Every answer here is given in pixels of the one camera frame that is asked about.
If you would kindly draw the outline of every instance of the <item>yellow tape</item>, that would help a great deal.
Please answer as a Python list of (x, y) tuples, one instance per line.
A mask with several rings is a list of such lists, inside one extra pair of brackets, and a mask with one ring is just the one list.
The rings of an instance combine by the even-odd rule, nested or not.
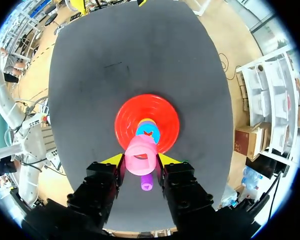
[(147, 0), (144, 0), (142, 3), (140, 3), (139, 7), (142, 7), (143, 4), (145, 4)]

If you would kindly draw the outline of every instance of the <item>wire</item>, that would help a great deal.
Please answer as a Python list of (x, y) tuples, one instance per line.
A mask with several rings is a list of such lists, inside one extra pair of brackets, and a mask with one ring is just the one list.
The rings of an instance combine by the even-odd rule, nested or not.
[(268, 217), (268, 222), (271, 218), (271, 213), (272, 213), (272, 207), (274, 205), (274, 201), (275, 201), (275, 197), (276, 197), (276, 193), (277, 193), (277, 190), (278, 190), (278, 186), (279, 186), (279, 182), (280, 182), (280, 177), (281, 177), (281, 171), (279, 172), (278, 174), (278, 181), (277, 181), (277, 184), (276, 184), (276, 187), (275, 187), (275, 190), (274, 190), (274, 194), (273, 194), (273, 199), (272, 199), (272, 202), (271, 202), (271, 207), (270, 207), (270, 212), (269, 212), (269, 217)]
[[(222, 69), (223, 69), (224, 73), (226, 73), (226, 72), (228, 71), (228, 69), (229, 69), (229, 59), (228, 59), (228, 57), (227, 57), (224, 53), (222, 53), (222, 52), (219, 53), (219, 57), (220, 57), (220, 56), (224, 56), (224, 58), (225, 58), (225, 61), (222, 61), (222, 60), (221, 60), (221, 65), (222, 65)], [(233, 79), (236, 77), (236, 75), (237, 75), (237, 73), (236, 73), (237, 68), (240, 68), (240, 67), (241, 67), (240, 65), (237, 65), (237, 66), (235, 67), (235, 69), (234, 69), (234, 75), (233, 75), (233, 77), (232, 77), (232, 78), (228, 78), (227, 75), (226, 75), (226, 76), (225, 76), (226, 79), (229, 80), (229, 81), (233, 80)]]
[[(14, 98), (14, 100), (20, 100), (20, 101), (27, 101), (27, 102), (30, 102), (30, 103), (35, 103), (35, 101), (31, 101), (31, 100), (27, 100), (27, 99), (22, 99), (22, 98)], [(42, 103), (37, 103), (39, 105), (42, 105), (42, 106), (45, 106), (46, 108), (49, 108), (47, 105), (44, 105)]]
[(42, 173), (42, 170), (40, 168), (36, 167), (36, 166), (33, 166), (33, 165), (25, 165), (25, 166), (29, 166), (29, 167), (32, 167), (34, 169), (37, 169), (40, 173)]
[(33, 165), (33, 164), (38, 164), (38, 163), (41, 163), (43, 161), (47, 160), (47, 158), (44, 158), (44, 159), (41, 159), (39, 161), (34, 161), (34, 162), (30, 162), (30, 163), (26, 163), (26, 162), (21, 162), (22, 165), (25, 165), (25, 166), (29, 166), (29, 165)]
[(27, 118), (27, 114), (24, 116), (24, 119), (22, 120), (22, 122), (20, 123), (19, 126), (17, 126), (15, 129), (13, 129), (12, 131), (16, 131), (14, 134), (17, 134), (17, 132), (19, 132), (20, 128), (22, 127), (22, 124), (24, 123), (24, 121), (26, 120)]
[(67, 176), (67, 175), (65, 175), (65, 174), (62, 174), (61, 172), (58, 172), (58, 171), (54, 170), (53, 168), (51, 168), (51, 167), (49, 167), (49, 166), (44, 166), (44, 168), (45, 168), (45, 169), (50, 169), (50, 170), (52, 170), (52, 171), (54, 171), (54, 172), (56, 172), (57, 174), (60, 174), (60, 175), (62, 175), (62, 176)]

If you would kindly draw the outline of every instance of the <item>cable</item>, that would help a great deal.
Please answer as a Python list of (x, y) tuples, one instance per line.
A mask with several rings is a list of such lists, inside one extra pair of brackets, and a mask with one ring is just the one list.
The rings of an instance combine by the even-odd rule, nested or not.
[[(229, 59), (228, 59), (228, 57), (224, 54), (224, 53), (222, 53), (222, 52), (220, 52), (219, 53), (219, 57), (220, 56), (224, 56), (225, 57), (225, 60), (226, 60), (226, 62), (224, 62), (224, 61), (222, 61), (221, 60), (221, 65), (222, 65), (222, 69), (223, 69), (223, 71), (224, 71), (224, 73), (226, 73), (227, 71), (228, 71), (228, 69), (229, 69)], [(237, 75), (237, 68), (240, 68), (241, 66), (240, 65), (237, 65), (236, 67), (235, 67), (235, 69), (234, 69), (234, 75), (233, 75), (233, 77), (232, 78), (227, 78), (227, 75), (225, 76), (226, 77), (226, 79), (227, 80), (229, 80), (229, 81), (231, 81), (231, 80), (233, 80), (235, 77), (236, 77), (236, 75)]]
[(12, 130), (12, 131), (16, 131), (14, 134), (17, 134), (17, 132), (19, 132), (19, 130), (22, 127), (22, 124), (24, 123), (26, 118), (27, 118), (27, 115), (24, 116), (24, 119), (22, 120), (21, 124), (19, 126), (17, 126), (15, 129)]
[(271, 206), (270, 206), (270, 212), (269, 212), (268, 222), (269, 222), (269, 220), (271, 218), (272, 207), (274, 205), (276, 193), (277, 193), (279, 182), (280, 182), (280, 177), (281, 177), (281, 171), (279, 172), (278, 177), (277, 177), (278, 178), (278, 181), (277, 181), (278, 183), (276, 184), (276, 187), (275, 187), (275, 190), (274, 190), (273, 199), (272, 199)]
[(32, 167), (32, 168), (34, 168), (34, 169), (37, 169), (40, 173), (42, 173), (42, 170), (41, 170), (40, 168), (36, 167), (36, 166), (33, 166), (33, 165), (25, 165), (25, 166), (28, 166), (28, 167)]
[(43, 161), (47, 160), (47, 158), (44, 158), (44, 159), (41, 159), (39, 161), (34, 161), (34, 162), (30, 162), (30, 163), (26, 163), (26, 162), (21, 162), (22, 165), (25, 165), (25, 166), (29, 166), (29, 165), (33, 165), (33, 164), (38, 164), (38, 163), (41, 163)]
[(42, 101), (42, 100), (44, 100), (44, 99), (47, 99), (47, 98), (48, 98), (48, 96), (40, 97), (38, 100), (36, 100), (36, 101), (29, 107), (29, 109), (25, 112), (25, 114), (26, 114), (26, 115), (30, 114), (30, 113), (34, 110), (36, 104), (38, 104), (40, 101)]
[[(27, 100), (27, 99), (22, 99), (22, 98), (14, 98), (14, 100), (20, 100), (20, 101), (27, 101), (27, 102), (30, 102), (30, 103), (35, 103), (35, 101), (31, 101), (31, 100)], [(44, 105), (42, 103), (37, 103), (39, 105), (42, 105), (42, 106), (45, 106), (46, 108), (49, 108), (47, 105)]]
[(65, 175), (65, 174), (62, 174), (61, 172), (58, 172), (58, 171), (54, 170), (53, 168), (51, 168), (51, 167), (49, 167), (49, 166), (44, 166), (44, 168), (45, 168), (45, 169), (50, 169), (50, 170), (52, 170), (52, 171), (54, 171), (54, 172), (56, 172), (57, 174), (60, 174), (60, 175), (62, 175), (62, 176), (67, 176), (67, 175)]

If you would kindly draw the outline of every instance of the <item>yellow object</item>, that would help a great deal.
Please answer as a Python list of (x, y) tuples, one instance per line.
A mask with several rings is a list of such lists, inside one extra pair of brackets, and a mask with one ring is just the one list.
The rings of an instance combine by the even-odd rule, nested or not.
[(165, 167), (165, 165), (167, 164), (181, 164), (180, 161), (177, 161), (171, 157), (168, 157), (166, 155), (163, 155), (162, 153), (159, 153), (159, 158), (161, 160), (162, 166), (163, 168)]
[[(108, 158), (107, 160), (104, 160), (102, 162), (100, 162), (101, 164), (113, 164), (116, 165), (118, 167), (120, 160), (122, 158), (122, 153), (115, 155), (113, 157)], [(165, 165), (167, 164), (181, 164), (181, 161), (177, 161), (171, 157), (168, 157), (162, 153), (159, 153), (159, 158), (161, 160), (162, 166), (165, 167)]]
[(142, 7), (143, 4), (145, 4), (147, 2), (147, 0), (143, 0), (142, 3), (140, 3), (139, 7)]
[(87, 11), (86, 11), (86, 1), (85, 0), (70, 0), (71, 2), (71, 5), (78, 9), (78, 11), (80, 13), (82, 13), (83, 15), (86, 15), (87, 14)]
[(107, 160), (104, 160), (102, 162), (100, 162), (101, 164), (113, 164), (116, 165), (116, 167), (118, 167), (120, 160), (122, 158), (122, 153), (115, 155), (113, 157), (108, 158)]
[(142, 119), (142, 120), (138, 123), (138, 125), (139, 125), (140, 123), (145, 122), (145, 121), (152, 122), (152, 123), (156, 124), (156, 122), (153, 121), (151, 118), (144, 118), (144, 119)]

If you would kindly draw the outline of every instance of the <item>plastic bottle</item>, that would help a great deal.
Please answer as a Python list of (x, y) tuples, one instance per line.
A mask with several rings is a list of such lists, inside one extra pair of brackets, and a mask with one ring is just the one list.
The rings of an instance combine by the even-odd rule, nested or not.
[(243, 178), (241, 183), (246, 189), (252, 190), (258, 186), (259, 180), (262, 178), (263, 177), (260, 173), (248, 166), (245, 166), (243, 169)]
[(236, 200), (237, 200), (237, 192), (228, 184), (226, 184), (221, 198), (222, 207), (224, 208), (230, 205), (234, 207), (237, 204)]

